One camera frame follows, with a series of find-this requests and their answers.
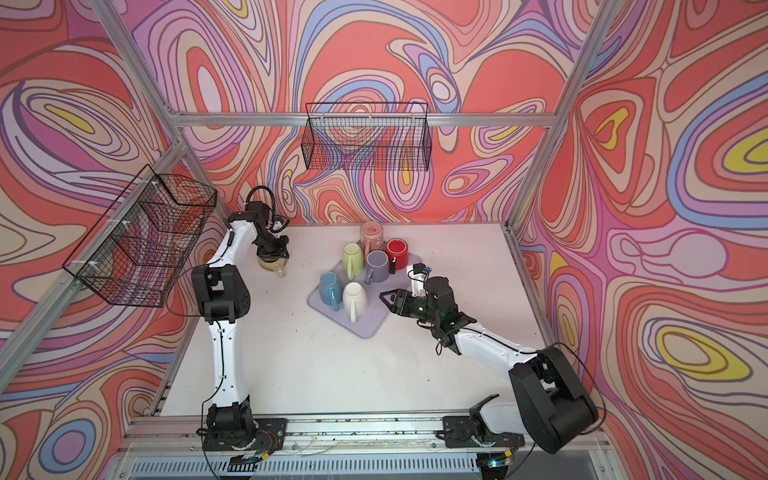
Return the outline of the beige speckled mug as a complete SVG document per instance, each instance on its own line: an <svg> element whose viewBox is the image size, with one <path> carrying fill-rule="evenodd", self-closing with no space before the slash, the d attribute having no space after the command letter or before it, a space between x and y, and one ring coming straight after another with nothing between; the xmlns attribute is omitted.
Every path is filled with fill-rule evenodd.
<svg viewBox="0 0 768 480"><path fill-rule="evenodd" d="M279 278L284 278L286 276L287 262L289 258L289 254L277 256L257 256L259 265L266 271L276 273Z"/></svg>

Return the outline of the white mug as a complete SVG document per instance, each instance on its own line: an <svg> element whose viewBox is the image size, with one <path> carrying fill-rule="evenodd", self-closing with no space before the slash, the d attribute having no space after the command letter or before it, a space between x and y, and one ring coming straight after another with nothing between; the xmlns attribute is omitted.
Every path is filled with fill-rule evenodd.
<svg viewBox="0 0 768 480"><path fill-rule="evenodd" d="M349 282L343 289L344 310L352 323L361 319L367 311L368 298L363 286L358 282Z"/></svg>

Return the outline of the blue textured mug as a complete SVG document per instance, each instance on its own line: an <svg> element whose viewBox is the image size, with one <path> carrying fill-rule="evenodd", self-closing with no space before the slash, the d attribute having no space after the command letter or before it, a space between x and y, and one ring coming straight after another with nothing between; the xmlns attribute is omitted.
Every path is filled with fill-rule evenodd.
<svg viewBox="0 0 768 480"><path fill-rule="evenodd" d="M321 275L318 292L321 301L333 311L343 305L343 288L335 273L328 271Z"/></svg>

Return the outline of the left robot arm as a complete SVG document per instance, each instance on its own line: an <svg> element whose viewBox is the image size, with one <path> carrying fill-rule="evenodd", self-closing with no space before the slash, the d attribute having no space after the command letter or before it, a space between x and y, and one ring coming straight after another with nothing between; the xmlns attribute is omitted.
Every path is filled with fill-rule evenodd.
<svg viewBox="0 0 768 480"><path fill-rule="evenodd" d="M246 196L243 210L228 218L228 233L208 263L192 269L191 280L199 317L208 325L214 355L214 393L204 429L210 436L226 434L241 442L256 436L250 398L242 386L241 319L251 309L251 294L239 265L253 250L259 265L278 277L286 275L290 221L278 213L274 192L258 185Z"/></svg>

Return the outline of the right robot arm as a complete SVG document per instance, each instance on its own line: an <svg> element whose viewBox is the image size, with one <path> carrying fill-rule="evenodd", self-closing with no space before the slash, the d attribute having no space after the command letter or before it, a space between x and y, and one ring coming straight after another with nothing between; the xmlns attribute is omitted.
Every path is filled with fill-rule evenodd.
<svg viewBox="0 0 768 480"><path fill-rule="evenodd" d="M444 426L446 445L472 443L489 448L506 435L529 435L554 454L599 422L598 408L566 355L556 346L533 349L513 343L462 312L449 280L433 277L424 294L394 289L379 299L398 316L413 318L430 331L436 352L448 349L474 359L506 378L514 400L491 394L468 410L462 427Z"/></svg>

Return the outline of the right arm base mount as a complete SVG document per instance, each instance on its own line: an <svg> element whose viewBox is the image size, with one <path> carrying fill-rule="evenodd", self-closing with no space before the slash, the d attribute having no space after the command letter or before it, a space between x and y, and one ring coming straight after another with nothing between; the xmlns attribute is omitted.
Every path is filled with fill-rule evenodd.
<svg viewBox="0 0 768 480"><path fill-rule="evenodd" d="M496 434L479 417L449 415L442 418L442 429L435 436L448 448L505 448L516 451L525 445L523 435Z"/></svg>

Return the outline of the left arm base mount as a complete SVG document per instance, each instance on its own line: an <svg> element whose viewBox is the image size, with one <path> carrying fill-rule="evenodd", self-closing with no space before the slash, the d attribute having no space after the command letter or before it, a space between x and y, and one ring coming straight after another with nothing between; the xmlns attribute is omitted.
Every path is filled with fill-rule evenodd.
<svg viewBox="0 0 768 480"><path fill-rule="evenodd" d="M254 427L246 430L210 431L206 427L197 429L196 434L202 438L203 450L206 452L274 452L281 450L285 441L287 418L267 417L257 418Z"/></svg>

